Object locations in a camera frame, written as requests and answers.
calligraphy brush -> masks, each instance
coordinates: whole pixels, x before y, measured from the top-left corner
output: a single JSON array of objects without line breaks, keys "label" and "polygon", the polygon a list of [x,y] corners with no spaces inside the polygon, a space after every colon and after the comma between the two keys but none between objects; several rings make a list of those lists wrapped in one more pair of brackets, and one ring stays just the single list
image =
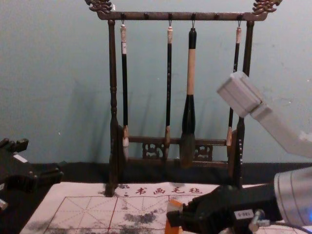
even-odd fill
[{"label": "calligraphy brush", "polygon": [[[238,64],[238,55],[239,55],[239,44],[240,44],[240,37],[241,37],[242,29],[240,28],[240,23],[238,24],[236,30],[236,44],[235,44],[235,55],[234,55],[234,68],[233,72],[237,71],[237,64]],[[229,114],[229,128],[228,134],[226,138],[226,145],[230,147],[232,144],[232,122],[233,122],[233,109],[230,107],[230,114]]]},{"label": "calligraphy brush", "polygon": [[123,94],[123,136],[122,146],[126,159],[129,157],[129,130],[128,130],[128,87],[127,87],[127,41],[126,26],[122,23],[121,34],[121,63],[122,63],[122,94]]},{"label": "calligraphy brush", "polygon": [[165,159],[168,158],[170,147],[170,102],[171,102],[171,54],[172,54],[172,27],[168,27],[167,47],[167,108],[166,108],[166,131],[165,131]]},{"label": "calligraphy brush", "polygon": [[193,26],[189,32],[187,95],[182,119],[182,136],[180,140],[180,162],[182,168],[188,168],[192,165],[195,154],[194,75],[196,36],[197,33]]}]

large calligraphy brush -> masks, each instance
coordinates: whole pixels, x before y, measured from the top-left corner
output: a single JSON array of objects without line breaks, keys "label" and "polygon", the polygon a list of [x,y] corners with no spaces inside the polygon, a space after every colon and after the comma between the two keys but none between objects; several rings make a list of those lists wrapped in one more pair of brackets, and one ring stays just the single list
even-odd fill
[{"label": "large calligraphy brush", "polygon": [[182,168],[188,168],[192,165],[195,154],[194,75],[196,36],[196,30],[193,25],[189,32],[187,95],[182,119],[182,136],[180,140],[180,162]]}]

label sticker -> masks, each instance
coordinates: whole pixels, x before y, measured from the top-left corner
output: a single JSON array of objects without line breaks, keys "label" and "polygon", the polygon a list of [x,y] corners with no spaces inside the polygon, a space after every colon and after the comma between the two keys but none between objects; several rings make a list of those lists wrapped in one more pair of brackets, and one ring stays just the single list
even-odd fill
[{"label": "label sticker", "polygon": [[14,158],[16,158],[17,160],[21,161],[22,163],[26,163],[28,162],[26,159],[24,159],[22,156],[20,155],[13,155]]},{"label": "label sticker", "polygon": [[234,211],[236,219],[246,219],[246,218],[253,218],[254,212],[252,209],[243,210],[243,211]]},{"label": "label sticker", "polygon": [[126,55],[127,54],[127,43],[126,42],[122,42],[121,43],[121,47],[122,47],[122,54]]}]

cable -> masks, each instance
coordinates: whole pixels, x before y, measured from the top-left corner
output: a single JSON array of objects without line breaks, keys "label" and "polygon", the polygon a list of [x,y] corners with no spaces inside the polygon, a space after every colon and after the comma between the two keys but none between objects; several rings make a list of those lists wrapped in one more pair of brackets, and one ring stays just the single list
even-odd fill
[{"label": "cable", "polygon": [[279,225],[279,226],[286,226],[286,227],[290,227],[290,228],[295,228],[295,229],[298,229],[298,230],[301,230],[307,234],[312,234],[312,232],[310,232],[309,230],[303,228],[303,227],[300,227],[300,226],[297,226],[297,225],[293,225],[293,224],[290,224],[290,223],[278,223],[278,222],[272,222],[271,225]]}]

carved wooden panel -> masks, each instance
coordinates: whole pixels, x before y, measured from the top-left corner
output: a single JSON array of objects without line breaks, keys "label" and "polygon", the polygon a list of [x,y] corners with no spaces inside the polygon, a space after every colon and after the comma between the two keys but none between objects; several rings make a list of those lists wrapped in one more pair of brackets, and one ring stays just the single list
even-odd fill
[{"label": "carved wooden panel", "polygon": [[212,161],[213,146],[212,145],[197,145],[195,148],[194,161]]},{"label": "carved wooden panel", "polygon": [[145,144],[142,143],[143,159],[160,159],[164,155],[164,144]]}]

